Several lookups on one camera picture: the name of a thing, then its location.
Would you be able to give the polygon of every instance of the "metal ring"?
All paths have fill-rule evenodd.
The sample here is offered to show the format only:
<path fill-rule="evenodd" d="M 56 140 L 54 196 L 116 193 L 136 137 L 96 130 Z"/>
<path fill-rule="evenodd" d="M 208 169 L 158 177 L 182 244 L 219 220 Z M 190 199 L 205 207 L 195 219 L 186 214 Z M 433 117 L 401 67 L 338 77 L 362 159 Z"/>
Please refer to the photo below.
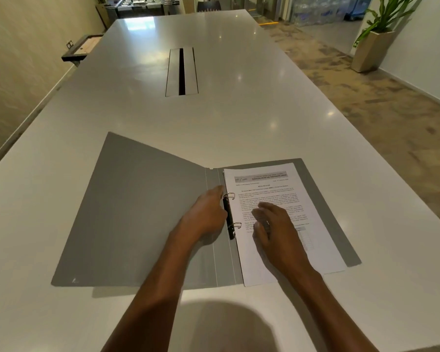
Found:
<path fill-rule="evenodd" d="M 231 198 L 232 200 L 235 200 L 235 193 L 234 192 L 228 192 L 228 193 L 226 193 L 225 195 L 223 195 L 223 199 L 224 198 Z"/>
<path fill-rule="evenodd" d="M 241 224 L 241 222 L 234 222 L 234 223 L 228 225 L 228 228 L 230 228 L 230 227 L 232 227 L 232 226 L 233 226 L 235 229 L 240 229 L 241 226 L 242 226 L 242 224 Z"/>

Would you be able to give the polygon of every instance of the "stacked plastic water bottle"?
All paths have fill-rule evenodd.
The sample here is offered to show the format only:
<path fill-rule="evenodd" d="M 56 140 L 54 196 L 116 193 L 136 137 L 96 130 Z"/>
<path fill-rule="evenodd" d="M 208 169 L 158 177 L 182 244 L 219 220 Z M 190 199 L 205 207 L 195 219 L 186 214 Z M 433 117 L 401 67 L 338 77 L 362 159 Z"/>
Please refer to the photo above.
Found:
<path fill-rule="evenodd" d="M 350 0 L 293 0 L 290 22 L 297 27 L 340 22 Z"/>

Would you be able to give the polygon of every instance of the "paper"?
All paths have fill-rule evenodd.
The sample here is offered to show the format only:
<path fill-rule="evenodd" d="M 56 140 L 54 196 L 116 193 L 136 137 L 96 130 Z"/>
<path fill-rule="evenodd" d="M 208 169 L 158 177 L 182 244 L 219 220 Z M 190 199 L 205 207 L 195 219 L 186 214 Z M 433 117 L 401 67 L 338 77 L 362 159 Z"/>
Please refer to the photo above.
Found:
<path fill-rule="evenodd" d="M 346 265 L 323 224 L 293 163 L 250 169 L 224 169 L 230 199 L 236 242 L 245 286 L 276 282 L 265 267 L 252 237 L 256 219 L 251 214 L 260 201 L 270 202 L 287 210 L 298 232 L 311 265 L 321 274 L 339 272 Z"/>

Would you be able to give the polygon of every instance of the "glossy tabletop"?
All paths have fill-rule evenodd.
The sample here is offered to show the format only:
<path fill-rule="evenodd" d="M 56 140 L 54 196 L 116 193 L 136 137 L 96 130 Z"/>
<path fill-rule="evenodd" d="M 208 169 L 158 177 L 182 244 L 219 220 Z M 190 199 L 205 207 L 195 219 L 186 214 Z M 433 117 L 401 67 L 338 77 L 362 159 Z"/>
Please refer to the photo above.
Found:
<path fill-rule="evenodd" d="M 185 46 L 199 94 L 165 97 Z M 135 293 L 51 286 L 108 131 L 211 168 L 303 158 L 363 262 L 336 298 L 381 351 L 440 344 L 440 220 L 243 10 L 117 21 L 0 162 L 0 352 L 98 351 Z M 279 284 L 187 290 L 170 348 L 314 351 L 305 325 Z"/>

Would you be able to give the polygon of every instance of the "gray binder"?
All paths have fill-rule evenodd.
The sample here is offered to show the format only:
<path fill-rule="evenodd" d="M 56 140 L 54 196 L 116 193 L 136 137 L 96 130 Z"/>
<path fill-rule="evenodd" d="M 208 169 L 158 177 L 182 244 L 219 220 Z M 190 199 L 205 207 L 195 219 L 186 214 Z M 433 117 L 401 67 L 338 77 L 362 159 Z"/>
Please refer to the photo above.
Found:
<path fill-rule="evenodd" d="M 361 263 L 301 159 L 293 162 L 347 266 Z M 109 132 L 65 244 L 52 285 L 140 286 L 170 230 L 207 189 L 225 185 L 223 168 L 208 169 Z M 185 289 L 242 284 L 236 240 L 226 225 L 199 242 Z"/>

